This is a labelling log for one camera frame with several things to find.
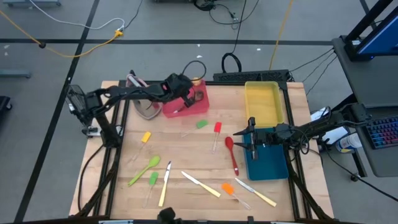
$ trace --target computer monitor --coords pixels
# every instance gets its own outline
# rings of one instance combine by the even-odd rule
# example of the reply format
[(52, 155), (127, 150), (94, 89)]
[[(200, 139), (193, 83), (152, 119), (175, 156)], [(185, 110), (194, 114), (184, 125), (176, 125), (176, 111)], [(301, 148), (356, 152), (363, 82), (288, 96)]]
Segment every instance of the computer monitor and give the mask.
[(396, 7), (367, 37), (360, 34), (368, 28), (391, 3), (380, 0), (359, 24), (344, 38), (345, 50), (351, 61), (372, 60), (376, 56), (398, 55), (398, 7)]

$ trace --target yellow cable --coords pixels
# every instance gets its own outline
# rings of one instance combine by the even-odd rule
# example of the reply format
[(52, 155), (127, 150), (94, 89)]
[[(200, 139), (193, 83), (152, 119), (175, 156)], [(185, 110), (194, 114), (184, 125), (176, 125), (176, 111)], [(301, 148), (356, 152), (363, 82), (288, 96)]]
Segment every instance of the yellow cable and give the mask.
[(286, 20), (287, 20), (287, 18), (289, 16), (290, 10), (292, 9), (292, 5), (293, 5), (293, 0), (290, 0), (289, 7), (286, 10), (284, 20), (283, 20), (282, 25), (281, 25), (280, 30), (279, 30), (279, 35), (278, 35), (278, 39), (276, 40), (276, 44), (275, 44), (275, 47), (274, 47), (274, 52), (272, 53), (271, 62), (269, 63), (269, 70), (271, 70), (271, 68), (272, 68), (272, 63), (274, 61), (274, 56), (275, 56), (275, 53), (276, 53), (276, 49), (278, 48), (279, 40), (280, 40), (280, 37), (282, 37), (282, 33), (283, 33), (284, 27), (285, 27), (285, 23), (286, 23)]
[[(39, 45), (42, 44), (42, 43), (40, 43), (40, 41), (38, 41), (37, 39), (35, 39), (34, 37), (32, 37), (30, 34), (28, 34), (26, 31), (24, 31), (22, 28), (20, 28), (20, 27), (19, 27), (14, 21), (12, 21), (4, 12), (2, 12), (2, 10), (0, 10), (0, 14), (1, 14), (2, 16), (4, 16), (4, 18), (6, 18), (14, 27), (16, 27), (17, 29), (19, 29), (22, 33), (24, 33), (26, 36), (28, 36), (28, 37), (29, 37), (31, 40), (33, 40), (35, 43), (37, 43), (37, 44), (39, 44)], [(46, 47), (45, 49), (47, 49), (47, 50), (49, 50), (49, 51), (51, 51), (51, 52), (53, 52), (53, 53), (55, 53), (55, 54), (57, 54), (57, 55), (59, 55), (59, 56), (61, 56), (61, 57), (76, 58), (76, 57), (81, 57), (81, 56), (84, 56), (84, 55), (86, 55), (86, 54), (89, 54), (89, 53), (91, 53), (94, 49), (97, 49), (98, 47), (104, 46), (104, 45), (106, 45), (106, 44), (112, 42), (114, 39), (116, 39), (116, 38), (118, 38), (118, 37), (120, 37), (120, 36), (122, 36), (122, 35), (123, 35), (123, 33), (122, 33), (121, 31), (116, 30), (116, 31), (115, 31), (115, 35), (112, 37), (112, 39), (108, 40), (107, 42), (105, 42), (105, 43), (103, 43), (103, 44), (99, 44), (99, 45), (93, 47), (92, 49), (89, 49), (88, 51), (86, 51), (85, 53), (82, 53), (82, 54), (80, 54), (80, 55), (64, 55), (63, 53), (57, 52), (56, 50), (54, 50), (54, 49), (51, 48), (51, 47)]]

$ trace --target blue container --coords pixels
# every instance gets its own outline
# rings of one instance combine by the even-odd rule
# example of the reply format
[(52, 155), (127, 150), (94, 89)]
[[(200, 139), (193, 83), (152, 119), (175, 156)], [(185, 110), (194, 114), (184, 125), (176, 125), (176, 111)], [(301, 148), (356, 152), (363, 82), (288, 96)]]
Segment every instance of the blue container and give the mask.
[[(270, 132), (272, 128), (256, 130)], [(249, 134), (243, 136), (243, 143), (251, 143)], [(244, 150), (249, 180), (277, 180), (286, 179), (289, 176), (282, 145), (257, 146), (257, 151), (259, 158), (254, 161), (251, 159), (251, 152)]]

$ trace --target keyboard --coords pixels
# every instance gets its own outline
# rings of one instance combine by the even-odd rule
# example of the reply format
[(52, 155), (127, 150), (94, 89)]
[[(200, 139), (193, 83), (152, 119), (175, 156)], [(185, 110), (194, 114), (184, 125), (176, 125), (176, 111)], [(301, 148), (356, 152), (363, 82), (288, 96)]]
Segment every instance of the keyboard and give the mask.
[(366, 129), (373, 149), (398, 146), (398, 116), (371, 121)]
[(213, 79), (216, 82), (246, 82), (246, 81), (275, 81), (287, 82), (291, 79), (289, 71), (269, 70), (256, 72), (234, 72), (234, 73), (215, 73)]

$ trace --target pink plastic container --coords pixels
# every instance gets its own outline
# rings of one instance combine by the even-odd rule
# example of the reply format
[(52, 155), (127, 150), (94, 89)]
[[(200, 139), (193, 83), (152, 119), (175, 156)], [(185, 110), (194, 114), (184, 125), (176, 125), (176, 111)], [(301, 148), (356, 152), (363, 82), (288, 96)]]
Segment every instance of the pink plastic container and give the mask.
[(206, 82), (202, 79), (200, 85), (193, 86), (189, 92), (188, 97), (191, 98), (194, 92), (201, 90), (203, 92), (203, 99), (194, 103), (191, 107), (187, 108), (184, 105), (184, 100), (178, 98), (163, 105), (163, 114), (168, 118), (178, 116), (188, 116), (192, 114), (206, 113), (210, 107), (209, 97), (207, 95)]

